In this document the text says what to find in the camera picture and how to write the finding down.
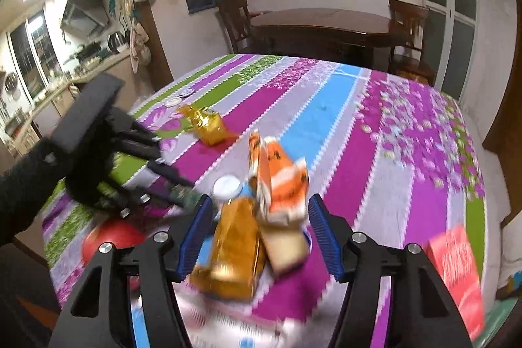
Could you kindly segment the green scouring pad bundle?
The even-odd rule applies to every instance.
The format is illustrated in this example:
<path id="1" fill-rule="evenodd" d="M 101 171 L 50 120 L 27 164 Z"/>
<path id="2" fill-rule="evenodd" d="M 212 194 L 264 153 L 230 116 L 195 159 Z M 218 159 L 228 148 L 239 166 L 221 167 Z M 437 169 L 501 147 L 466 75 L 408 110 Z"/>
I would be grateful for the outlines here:
<path id="1" fill-rule="evenodd" d="M 171 204 L 189 211 L 195 208 L 201 196 L 193 187 L 176 185 L 170 191 L 169 200 Z"/>

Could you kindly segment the orange white paper bundle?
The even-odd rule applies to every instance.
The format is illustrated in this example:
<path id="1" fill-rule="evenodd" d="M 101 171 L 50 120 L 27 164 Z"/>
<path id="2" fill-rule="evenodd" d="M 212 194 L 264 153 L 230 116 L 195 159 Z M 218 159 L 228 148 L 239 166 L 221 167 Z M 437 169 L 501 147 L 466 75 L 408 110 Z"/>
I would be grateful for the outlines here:
<path id="1" fill-rule="evenodd" d="M 258 129 L 249 137 L 248 181 L 262 224 L 296 228 L 308 219 L 306 160 L 291 159 L 277 139 L 262 136 Z"/>

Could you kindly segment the green lined trash bin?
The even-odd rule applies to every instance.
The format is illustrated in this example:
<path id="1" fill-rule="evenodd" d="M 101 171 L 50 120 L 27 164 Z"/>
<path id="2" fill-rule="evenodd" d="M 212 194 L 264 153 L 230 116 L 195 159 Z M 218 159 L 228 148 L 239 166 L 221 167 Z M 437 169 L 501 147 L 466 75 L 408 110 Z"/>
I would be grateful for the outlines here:
<path id="1" fill-rule="evenodd" d="M 473 347 L 489 347 L 495 339 L 503 338 L 506 333 L 502 328 L 516 310 L 517 297 L 496 299 L 493 307 L 486 314 L 486 324 L 481 334 L 472 342 Z"/>

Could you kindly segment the red round object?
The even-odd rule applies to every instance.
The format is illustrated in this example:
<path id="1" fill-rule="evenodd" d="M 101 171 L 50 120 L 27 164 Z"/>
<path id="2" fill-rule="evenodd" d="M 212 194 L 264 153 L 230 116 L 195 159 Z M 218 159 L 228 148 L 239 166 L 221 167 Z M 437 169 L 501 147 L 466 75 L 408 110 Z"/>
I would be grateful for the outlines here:
<path id="1" fill-rule="evenodd" d="M 84 265 L 87 265 L 98 247 L 110 242 L 117 248 L 135 247 L 146 240 L 145 234 L 131 222 L 124 219 L 108 218 L 84 238 L 81 254 Z"/>

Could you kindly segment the kitchen counter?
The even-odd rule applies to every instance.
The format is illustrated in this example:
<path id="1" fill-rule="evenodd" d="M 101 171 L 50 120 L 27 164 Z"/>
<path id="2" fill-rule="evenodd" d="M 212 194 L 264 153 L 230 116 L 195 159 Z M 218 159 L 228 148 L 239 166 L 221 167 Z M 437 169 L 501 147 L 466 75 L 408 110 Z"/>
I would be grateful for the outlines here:
<path id="1" fill-rule="evenodd" d="M 127 63 L 129 61 L 130 50 L 124 50 L 117 55 L 109 56 L 87 74 L 72 80 L 67 80 L 65 83 L 58 86 L 56 90 L 52 91 L 32 110 L 23 125 L 21 125 L 20 131 L 16 137 L 7 143 L 9 153 L 15 159 L 18 159 L 19 157 L 24 156 L 35 145 L 35 143 L 39 141 L 41 135 L 33 128 L 33 122 L 49 104 L 57 110 L 58 117 L 61 118 L 70 108 L 72 102 L 78 97 L 76 92 L 80 91 L 81 86 L 86 85 L 102 72 L 109 72 L 109 74 L 116 75 L 116 72 L 112 71 L 112 69 L 118 67 L 120 63 Z M 66 102 L 65 107 L 57 106 L 55 100 L 60 98 L 64 92 L 69 93 L 72 101 Z"/>

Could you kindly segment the white plastic lid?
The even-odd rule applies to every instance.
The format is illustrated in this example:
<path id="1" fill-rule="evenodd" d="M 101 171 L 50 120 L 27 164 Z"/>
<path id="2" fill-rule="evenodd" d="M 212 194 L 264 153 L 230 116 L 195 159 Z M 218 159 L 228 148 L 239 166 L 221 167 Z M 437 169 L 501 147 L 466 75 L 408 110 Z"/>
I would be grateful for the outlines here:
<path id="1" fill-rule="evenodd" d="M 236 198 L 242 189 L 242 181 L 234 174 L 219 177 L 213 184 L 212 196 L 216 200 L 229 201 Z"/>

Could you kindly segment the gold foil wrapper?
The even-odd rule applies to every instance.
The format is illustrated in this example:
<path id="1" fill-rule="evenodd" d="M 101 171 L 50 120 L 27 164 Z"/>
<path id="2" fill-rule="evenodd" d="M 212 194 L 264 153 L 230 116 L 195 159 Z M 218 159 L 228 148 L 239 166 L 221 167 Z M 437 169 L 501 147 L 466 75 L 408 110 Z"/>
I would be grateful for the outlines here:
<path id="1" fill-rule="evenodd" d="M 237 138 L 237 134 L 226 126 L 223 118 L 214 110 L 183 104 L 177 108 L 177 112 L 189 120 L 191 130 L 206 146 L 216 146 Z"/>

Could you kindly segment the golden brown snack bag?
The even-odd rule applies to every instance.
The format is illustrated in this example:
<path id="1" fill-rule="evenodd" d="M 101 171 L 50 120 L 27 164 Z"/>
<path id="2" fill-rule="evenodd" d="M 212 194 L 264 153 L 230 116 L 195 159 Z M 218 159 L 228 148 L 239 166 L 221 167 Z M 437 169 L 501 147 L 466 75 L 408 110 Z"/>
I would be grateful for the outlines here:
<path id="1" fill-rule="evenodd" d="M 255 202 L 241 196 L 222 207 L 209 262 L 196 266 L 189 282 L 224 300 L 249 302 L 266 265 L 266 250 L 254 216 Z"/>

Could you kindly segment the colourful striped tablecloth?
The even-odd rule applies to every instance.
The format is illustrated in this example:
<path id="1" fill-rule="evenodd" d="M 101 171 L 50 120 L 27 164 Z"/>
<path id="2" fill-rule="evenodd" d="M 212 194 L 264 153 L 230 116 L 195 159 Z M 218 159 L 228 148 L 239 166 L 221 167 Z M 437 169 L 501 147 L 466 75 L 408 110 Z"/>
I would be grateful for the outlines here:
<path id="1" fill-rule="evenodd" d="M 189 122 L 167 106 L 177 92 L 184 100 L 220 113 L 239 137 L 205 146 Z M 453 98 L 435 89 L 380 71 L 289 56 L 228 55 L 202 65 L 142 102 L 131 114 L 162 138 L 168 163 L 200 192 L 211 193 L 220 175 L 235 174 L 241 194 L 250 195 L 248 141 L 252 130 L 273 136 L 287 155 L 305 158 L 309 194 L 320 193 L 328 209 L 378 243 L 422 246 L 456 224 L 465 226 L 479 277 L 487 247 L 484 181 L 469 131 Z M 42 232 L 51 279 L 60 305 L 84 270 L 82 243 L 100 222 L 79 206 L 60 183 L 43 212 Z M 189 285 L 185 311 L 205 313 L 203 328 L 190 330 L 198 346 L 210 336 L 237 334 L 235 346 L 260 341 L 291 342 L 287 330 L 318 336 L 335 323 L 344 288 L 331 278 L 320 251 L 275 280 L 265 268 L 256 295 L 247 303 L 212 302 Z M 305 337 L 298 347 L 324 346 Z"/>

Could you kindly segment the kitchen range hood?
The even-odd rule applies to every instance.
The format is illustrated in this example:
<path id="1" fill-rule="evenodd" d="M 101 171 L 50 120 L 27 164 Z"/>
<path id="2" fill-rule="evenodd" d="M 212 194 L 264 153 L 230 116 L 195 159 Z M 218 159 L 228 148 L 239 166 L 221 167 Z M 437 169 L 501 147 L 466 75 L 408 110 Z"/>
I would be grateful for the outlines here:
<path id="1" fill-rule="evenodd" d="M 83 40 L 100 35 L 110 25 L 102 0 L 68 0 L 61 29 Z"/>

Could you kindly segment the yellow sponge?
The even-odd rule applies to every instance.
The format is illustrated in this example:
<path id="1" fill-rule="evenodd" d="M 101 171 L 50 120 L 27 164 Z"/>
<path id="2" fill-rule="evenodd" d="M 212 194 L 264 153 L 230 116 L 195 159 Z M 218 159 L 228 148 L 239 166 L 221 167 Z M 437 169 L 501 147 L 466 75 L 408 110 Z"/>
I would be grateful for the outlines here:
<path id="1" fill-rule="evenodd" d="M 309 254 L 309 242 L 297 228 L 262 226 L 260 235 L 275 276 L 299 267 Z"/>

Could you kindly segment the wooden chair at left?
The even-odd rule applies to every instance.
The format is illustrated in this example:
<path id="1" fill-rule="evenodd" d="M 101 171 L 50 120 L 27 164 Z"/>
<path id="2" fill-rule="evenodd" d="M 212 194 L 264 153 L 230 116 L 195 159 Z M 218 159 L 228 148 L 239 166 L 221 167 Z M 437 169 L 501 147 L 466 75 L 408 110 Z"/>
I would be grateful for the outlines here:
<path id="1" fill-rule="evenodd" d="M 217 2 L 232 51 L 235 54 L 255 54 L 258 43 L 251 33 L 251 15 L 247 0 L 221 0 Z"/>

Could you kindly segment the dark wooden dining table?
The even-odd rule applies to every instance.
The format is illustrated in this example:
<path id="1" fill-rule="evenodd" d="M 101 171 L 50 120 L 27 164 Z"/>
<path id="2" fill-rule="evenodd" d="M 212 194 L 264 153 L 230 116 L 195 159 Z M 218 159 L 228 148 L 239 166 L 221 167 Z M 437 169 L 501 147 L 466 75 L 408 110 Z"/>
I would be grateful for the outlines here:
<path id="1" fill-rule="evenodd" d="M 355 10 L 276 10 L 250 20 L 252 35 L 270 55 L 302 56 L 371 69 L 374 51 L 406 42 L 393 19 Z"/>

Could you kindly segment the wooden chair by glass door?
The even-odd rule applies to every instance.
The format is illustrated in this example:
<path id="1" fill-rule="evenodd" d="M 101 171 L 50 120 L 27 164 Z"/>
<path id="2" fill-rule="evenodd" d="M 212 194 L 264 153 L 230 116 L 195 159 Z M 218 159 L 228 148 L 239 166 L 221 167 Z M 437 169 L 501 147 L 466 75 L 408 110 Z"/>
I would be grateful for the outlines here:
<path id="1" fill-rule="evenodd" d="M 424 32 L 429 9 L 401 0 L 388 1 L 390 17 L 398 33 L 404 37 L 397 45 L 399 53 L 395 52 L 395 47 L 390 49 L 389 71 L 407 80 L 433 86 L 435 72 L 424 61 Z"/>

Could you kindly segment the white glass double door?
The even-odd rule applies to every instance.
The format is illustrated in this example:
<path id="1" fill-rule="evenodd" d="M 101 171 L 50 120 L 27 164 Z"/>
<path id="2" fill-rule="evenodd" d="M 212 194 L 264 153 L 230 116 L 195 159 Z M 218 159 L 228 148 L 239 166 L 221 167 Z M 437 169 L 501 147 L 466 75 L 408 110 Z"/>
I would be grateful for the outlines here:
<path id="1" fill-rule="evenodd" d="M 458 100 L 472 59 L 477 0 L 425 0 L 425 5 L 424 61 L 435 73 L 435 88 Z"/>

